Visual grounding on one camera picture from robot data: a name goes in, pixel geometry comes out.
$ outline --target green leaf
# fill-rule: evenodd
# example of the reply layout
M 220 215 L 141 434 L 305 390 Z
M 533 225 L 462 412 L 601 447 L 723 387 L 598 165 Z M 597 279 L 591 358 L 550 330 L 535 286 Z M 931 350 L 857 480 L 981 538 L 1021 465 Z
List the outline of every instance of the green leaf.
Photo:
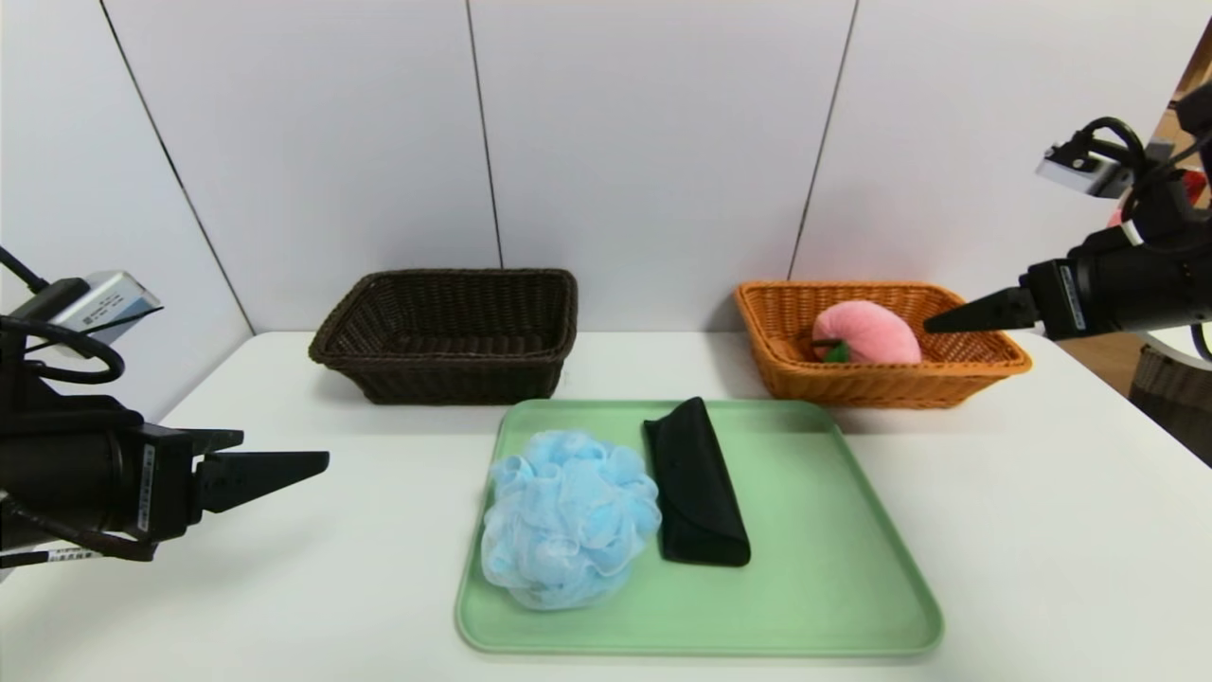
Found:
M 848 363 L 850 362 L 850 345 L 846 344 L 845 340 L 840 340 L 840 343 L 836 346 L 834 346 L 833 349 L 829 349 L 829 353 L 825 354 L 825 362 L 827 363 Z

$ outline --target orange wicker basket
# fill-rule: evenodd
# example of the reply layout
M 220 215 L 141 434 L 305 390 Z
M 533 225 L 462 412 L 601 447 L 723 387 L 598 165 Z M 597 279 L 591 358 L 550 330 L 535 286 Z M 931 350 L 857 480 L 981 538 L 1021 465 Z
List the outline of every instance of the orange wicker basket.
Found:
M 949 408 L 1014 374 L 1031 359 L 1000 331 L 926 333 L 922 322 L 964 299 L 913 281 L 748 281 L 737 304 L 754 361 L 776 399 L 825 406 Z M 901 315 L 921 344 L 921 365 L 827 365 L 811 354 L 817 315 L 842 300 L 874 300 Z

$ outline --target wicker basket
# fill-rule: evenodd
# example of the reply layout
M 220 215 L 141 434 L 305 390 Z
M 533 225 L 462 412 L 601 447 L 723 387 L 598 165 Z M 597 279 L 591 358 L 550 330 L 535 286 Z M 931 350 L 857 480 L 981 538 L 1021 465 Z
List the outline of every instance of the wicker basket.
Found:
M 308 355 L 372 403 L 505 406 L 549 399 L 577 336 L 562 269 L 412 269 L 362 277 Z
M 927 317 L 964 299 L 907 281 L 751 281 L 736 291 L 754 360 L 776 399 L 825 406 L 949 408 L 1013 374 L 1031 360 L 1000 331 L 926 333 Z M 874 300 L 913 326 L 921 365 L 827 365 L 808 356 L 812 322 L 842 300 Z
M 1145 346 L 1128 400 L 1212 466 L 1212 371 L 1183 365 Z

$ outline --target black cable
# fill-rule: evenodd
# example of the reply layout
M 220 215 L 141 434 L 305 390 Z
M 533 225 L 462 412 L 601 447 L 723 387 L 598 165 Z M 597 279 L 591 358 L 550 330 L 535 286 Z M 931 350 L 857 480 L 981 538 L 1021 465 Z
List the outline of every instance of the black cable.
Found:
M 68 548 L 62 550 L 41 550 L 36 552 L 13 552 L 8 555 L 0 555 L 0 569 L 5 568 L 17 568 L 21 566 L 36 566 L 40 563 L 50 563 L 52 561 L 78 561 L 78 560 L 91 560 L 97 557 L 103 557 L 99 552 L 93 550 L 84 550 L 80 548 Z
M 98 331 L 104 331 L 107 328 L 126 323 L 128 321 L 141 320 L 141 319 L 148 316 L 149 314 L 158 313 L 158 311 L 160 311 L 162 309 L 164 309 L 164 305 L 158 306 L 158 308 L 152 308 L 150 310 L 143 310 L 142 313 L 133 314 L 133 315 L 130 315 L 130 316 L 124 316 L 121 319 L 115 319 L 114 321 L 108 321 L 105 323 L 98 323 L 97 326 L 90 326 L 88 328 L 85 328 L 80 333 L 96 333 Z M 62 345 L 62 340 L 47 340 L 46 344 L 39 344 L 36 346 L 30 346 L 30 348 L 25 349 L 25 353 L 27 354 L 33 354 L 34 351 L 41 351 L 42 349 L 50 349 L 51 346 L 61 346 L 61 345 Z
M 1120 216 L 1125 220 L 1132 219 L 1132 211 L 1136 208 L 1137 195 L 1140 193 L 1140 189 L 1174 172 L 1179 161 L 1207 147 L 1210 142 L 1212 142 L 1212 130 L 1204 132 L 1204 134 L 1195 138 L 1190 147 L 1174 154 L 1157 167 L 1144 173 L 1144 176 L 1137 177 L 1136 182 L 1132 183 L 1132 188 L 1128 189 L 1128 195 L 1124 199 L 1124 208 L 1120 211 Z
M 1205 361 L 1212 363 L 1212 349 L 1208 349 L 1208 339 L 1204 336 L 1202 323 L 1191 325 L 1191 340 L 1195 340 L 1195 353 Z
M 51 555 L 47 552 L 18 552 L 13 555 L 0 555 L 0 571 L 46 563 L 50 558 Z
M 70 526 L 45 517 L 29 510 L 12 498 L 7 492 L 0 491 L 0 517 L 10 517 L 24 521 L 34 526 L 42 533 L 67 540 L 73 545 L 79 545 L 86 550 L 101 552 L 107 557 L 115 557 L 126 561 L 152 561 L 155 556 L 156 545 L 150 543 L 137 543 L 115 535 L 97 533 L 96 531 L 81 531 Z
M 1086 127 L 1081 128 L 1081 134 L 1093 138 L 1094 131 L 1104 128 L 1110 130 L 1116 137 L 1124 141 L 1124 145 L 1128 148 L 1128 153 L 1132 155 L 1132 172 L 1137 177 L 1140 177 L 1149 162 L 1149 157 L 1144 151 L 1144 144 L 1140 143 L 1140 137 L 1132 130 L 1132 126 L 1114 116 L 1103 116 L 1090 121 L 1086 124 Z
M 0 264 L 4 264 L 4 267 L 8 268 L 10 271 L 24 281 L 25 286 L 28 286 L 34 293 L 38 293 L 42 288 L 51 285 L 50 281 L 46 281 L 41 276 L 34 274 L 34 270 L 25 267 L 25 263 L 18 260 L 17 256 L 10 253 L 4 246 L 0 246 Z
M 81 331 L 75 331 L 65 326 L 51 323 L 35 319 L 16 317 L 12 315 L 0 315 L 0 331 L 16 331 L 25 336 L 36 336 L 56 344 L 79 353 L 82 356 L 96 356 L 105 363 L 105 369 L 97 372 L 79 372 L 47 366 L 30 366 L 28 372 L 51 382 L 65 382 L 68 384 L 109 384 L 122 377 L 126 372 L 126 363 L 118 351 L 101 343 L 92 336 Z

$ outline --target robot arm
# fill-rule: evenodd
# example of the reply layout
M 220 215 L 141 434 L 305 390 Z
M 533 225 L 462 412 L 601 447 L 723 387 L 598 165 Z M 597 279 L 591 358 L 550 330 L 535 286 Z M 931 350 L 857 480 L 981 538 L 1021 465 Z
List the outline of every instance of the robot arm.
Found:
M 1212 320 L 1212 217 L 1196 211 L 1176 178 L 1177 162 L 1200 153 L 1212 168 L 1212 82 L 1176 107 L 1195 143 L 1154 159 L 1115 119 L 1099 119 L 1045 153 L 1039 173 L 1096 196 L 1128 189 L 1124 225 L 1096 231 L 1067 257 L 1036 263 L 1004 288 L 926 320 L 928 332 L 1023 328 L 1044 322 L 1050 338 L 1191 325 L 1212 360 L 1202 322 Z M 1109 127 L 1125 142 L 1093 138 Z
M 165 429 L 109 396 L 61 396 L 47 380 L 120 378 L 122 359 L 107 344 L 159 302 L 125 273 L 50 283 L 2 247 L 0 263 L 34 292 L 0 315 L 0 551 L 55 539 L 75 545 L 4 554 L 0 569 L 101 556 L 152 561 L 160 543 L 183 535 L 204 510 L 227 511 L 327 468 L 328 453 L 221 452 L 244 434 Z M 46 343 L 30 348 L 32 337 Z M 104 368 L 68 371 L 27 359 L 45 346 Z

